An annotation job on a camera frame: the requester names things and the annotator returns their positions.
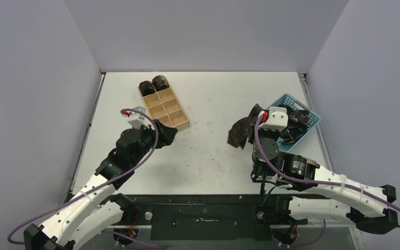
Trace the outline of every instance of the white tabletop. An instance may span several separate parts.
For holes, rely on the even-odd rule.
[[[226,143],[228,131],[258,103],[268,107],[284,93],[306,99],[296,72],[109,72],[79,162],[73,193],[87,182],[131,126],[122,108],[144,106],[137,86],[156,75],[171,83],[191,126],[171,146],[153,156],[118,190],[123,194],[258,194],[252,183],[252,145],[244,150]],[[312,130],[292,152],[324,165]]]

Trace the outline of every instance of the metal edge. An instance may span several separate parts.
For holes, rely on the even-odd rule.
[[[301,87],[303,89],[304,97],[306,98],[306,102],[307,102],[307,104],[308,104],[310,109],[314,109],[314,107],[312,105],[312,100],[311,100],[310,95],[309,95],[309,91],[307,89],[306,78],[305,78],[304,74],[298,74],[298,76],[300,78],[300,83],[301,83]],[[317,132],[318,141],[319,141],[321,149],[323,151],[323,157],[324,157],[324,162],[326,164],[326,167],[330,171],[333,171],[332,161],[330,160],[330,157],[329,157],[329,152],[327,150],[326,142],[324,141],[324,137],[323,137],[323,134],[321,132],[320,124],[317,124],[315,126],[315,131]]]
[[[353,246],[356,250],[366,250],[366,245],[364,243],[364,239],[361,235],[361,231],[357,228],[350,227],[349,231],[351,233]]]
[[[88,121],[88,125],[86,127],[85,138],[83,139],[82,148],[80,149],[79,160],[77,162],[76,170],[75,170],[74,176],[73,176],[73,181],[71,183],[71,187],[70,187],[70,190],[69,190],[70,193],[73,192],[74,186],[76,184],[76,178],[77,178],[77,175],[79,173],[80,164],[81,164],[81,160],[82,160],[82,156],[83,156],[83,151],[85,150],[86,141],[88,140],[88,135],[90,134],[91,124],[93,123],[94,114],[96,113],[96,107],[97,107],[97,103],[99,101],[99,97],[101,95],[101,91],[102,91],[102,87],[103,87],[103,84],[104,84],[104,81],[105,81],[105,77],[106,77],[106,73],[102,73],[101,81],[99,83],[99,88],[97,90],[97,95],[96,95],[96,98],[94,100],[93,110],[91,112],[90,120]]]
[[[306,102],[309,106],[309,108],[313,109],[312,105],[312,100],[310,98],[309,90],[307,88],[307,81],[306,81],[306,75],[305,74],[298,74],[304,96],[306,98]],[[330,171],[333,171],[333,166],[332,166],[332,161],[330,160],[329,152],[326,147],[326,142],[324,141],[324,136],[321,132],[321,126],[320,124],[317,124],[315,126],[315,131],[317,132],[318,136],[318,141],[320,143],[321,149],[323,151],[323,156],[324,156],[324,161],[326,162],[326,166]],[[364,244],[363,237],[361,235],[361,231],[359,231],[355,227],[349,227],[349,231],[351,233],[352,237],[352,242],[354,244],[354,247],[356,250],[366,250],[366,245]]]

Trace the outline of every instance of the bolt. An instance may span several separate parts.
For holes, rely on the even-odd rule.
[[[263,219],[263,215],[265,215],[265,213],[263,211],[260,211],[260,212],[257,213],[257,218],[259,220],[261,220],[261,219]]]
[[[146,220],[151,220],[153,218],[153,213],[152,212],[146,212],[145,213],[145,219]]]

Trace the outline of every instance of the cable tie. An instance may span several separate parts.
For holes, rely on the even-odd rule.
[[[341,174],[340,180],[341,180],[341,186],[340,189],[338,190],[338,195],[340,195],[344,191],[344,187],[346,186],[347,176],[345,174]]]
[[[85,191],[80,190],[79,194],[82,193],[83,196],[85,196],[85,199],[89,199],[91,202],[93,202],[93,198],[91,198]]]

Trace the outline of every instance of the red wire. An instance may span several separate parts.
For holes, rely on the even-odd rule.
[[[295,223],[295,229],[294,231],[292,231],[292,234],[296,231],[297,228],[298,228],[298,222]]]
[[[135,215],[135,222],[131,223],[129,235],[131,235],[132,229],[137,224],[138,221],[139,221],[139,214],[136,214]]]

